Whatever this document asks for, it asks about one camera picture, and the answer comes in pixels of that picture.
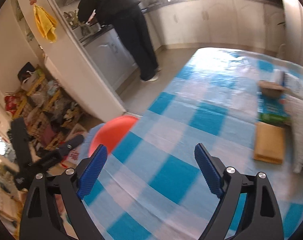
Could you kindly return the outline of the blue cartoon cow packet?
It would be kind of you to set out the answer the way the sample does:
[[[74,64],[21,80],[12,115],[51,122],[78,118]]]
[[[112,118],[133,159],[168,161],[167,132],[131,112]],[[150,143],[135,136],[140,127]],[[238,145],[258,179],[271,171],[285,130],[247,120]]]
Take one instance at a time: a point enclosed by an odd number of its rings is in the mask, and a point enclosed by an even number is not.
[[[271,125],[284,125],[289,120],[289,115],[284,109],[284,96],[273,99],[258,92],[257,101],[259,121]]]

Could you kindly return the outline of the white blue plastic bottle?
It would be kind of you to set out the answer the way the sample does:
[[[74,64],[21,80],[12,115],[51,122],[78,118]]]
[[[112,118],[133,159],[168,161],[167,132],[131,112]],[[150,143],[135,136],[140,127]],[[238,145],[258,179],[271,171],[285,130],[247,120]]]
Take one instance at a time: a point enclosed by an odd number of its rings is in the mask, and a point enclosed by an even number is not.
[[[298,77],[286,71],[275,69],[271,81],[283,86],[287,94],[303,100],[303,80]]]

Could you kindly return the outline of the cream kitchen cabinets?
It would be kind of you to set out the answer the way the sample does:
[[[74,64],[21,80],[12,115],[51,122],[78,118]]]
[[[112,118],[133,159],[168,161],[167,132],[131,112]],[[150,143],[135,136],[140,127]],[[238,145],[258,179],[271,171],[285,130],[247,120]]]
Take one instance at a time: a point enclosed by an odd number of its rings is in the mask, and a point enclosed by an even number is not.
[[[143,14],[167,48],[240,48],[275,55],[284,43],[284,10],[251,0],[195,0]]]

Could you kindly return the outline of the blue stool cushion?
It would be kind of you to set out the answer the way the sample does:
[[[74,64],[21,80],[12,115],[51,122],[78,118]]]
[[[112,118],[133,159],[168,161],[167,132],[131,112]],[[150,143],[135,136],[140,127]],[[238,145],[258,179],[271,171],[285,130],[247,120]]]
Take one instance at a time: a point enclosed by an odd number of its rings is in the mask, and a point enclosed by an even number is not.
[[[90,149],[90,145],[92,140],[94,139],[96,133],[105,125],[105,123],[99,124],[89,130],[87,135],[85,136],[84,142],[80,145],[79,155],[77,164],[79,164],[83,159],[88,157],[88,152]]]

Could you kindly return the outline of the cluttered yellow storage rack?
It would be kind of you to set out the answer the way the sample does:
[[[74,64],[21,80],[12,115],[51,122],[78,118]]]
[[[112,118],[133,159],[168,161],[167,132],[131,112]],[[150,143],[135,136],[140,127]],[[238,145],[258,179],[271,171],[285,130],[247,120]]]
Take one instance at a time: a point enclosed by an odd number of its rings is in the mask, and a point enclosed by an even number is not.
[[[51,151],[64,143],[84,111],[57,80],[27,62],[17,74],[20,87],[5,98],[13,120],[23,118],[35,147]]]

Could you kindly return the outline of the orange plastic bucket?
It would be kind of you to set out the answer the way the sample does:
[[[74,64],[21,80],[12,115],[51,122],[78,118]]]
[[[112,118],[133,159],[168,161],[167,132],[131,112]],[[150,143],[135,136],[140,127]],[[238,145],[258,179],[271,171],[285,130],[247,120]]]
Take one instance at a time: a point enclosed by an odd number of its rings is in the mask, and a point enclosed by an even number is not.
[[[104,145],[110,155],[138,120],[135,116],[123,115],[103,124],[102,128],[94,133],[87,155],[90,157],[99,145]]]

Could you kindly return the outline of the blue checked tablecloth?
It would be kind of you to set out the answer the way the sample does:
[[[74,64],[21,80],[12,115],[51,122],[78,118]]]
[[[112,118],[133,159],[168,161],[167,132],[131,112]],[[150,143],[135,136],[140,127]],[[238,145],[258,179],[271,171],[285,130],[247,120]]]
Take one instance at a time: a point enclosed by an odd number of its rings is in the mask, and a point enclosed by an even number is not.
[[[196,51],[109,156],[84,204],[105,239],[198,239],[218,204],[194,147],[240,173],[266,173],[284,237],[303,220],[303,172],[292,143],[273,165],[253,158],[257,81],[284,70],[303,83],[303,67],[243,50]]]

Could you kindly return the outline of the yellow hanging cloth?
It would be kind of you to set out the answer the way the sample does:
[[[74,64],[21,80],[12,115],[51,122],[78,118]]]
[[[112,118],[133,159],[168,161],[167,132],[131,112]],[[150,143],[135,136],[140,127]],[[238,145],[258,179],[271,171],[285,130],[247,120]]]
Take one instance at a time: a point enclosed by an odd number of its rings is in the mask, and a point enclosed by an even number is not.
[[[33,5],[34,19],[38,31],[41,36],[45,38],[50,43],[57,41],[57,35],[55,30],[57,28],[57,20],[50,15],[43,7],[37,4]]]

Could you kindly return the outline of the person in dark jacket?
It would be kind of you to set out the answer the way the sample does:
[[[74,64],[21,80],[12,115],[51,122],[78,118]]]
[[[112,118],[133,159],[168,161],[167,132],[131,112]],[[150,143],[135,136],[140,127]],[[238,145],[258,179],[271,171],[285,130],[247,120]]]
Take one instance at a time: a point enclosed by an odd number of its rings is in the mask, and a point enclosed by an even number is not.
[[[138,65],[141,80],[152,82],[158,79],[160,67],[139,3],[140,0],[80,0],[78,20],[86,23],[95,13],[98,23],[112,25]]]

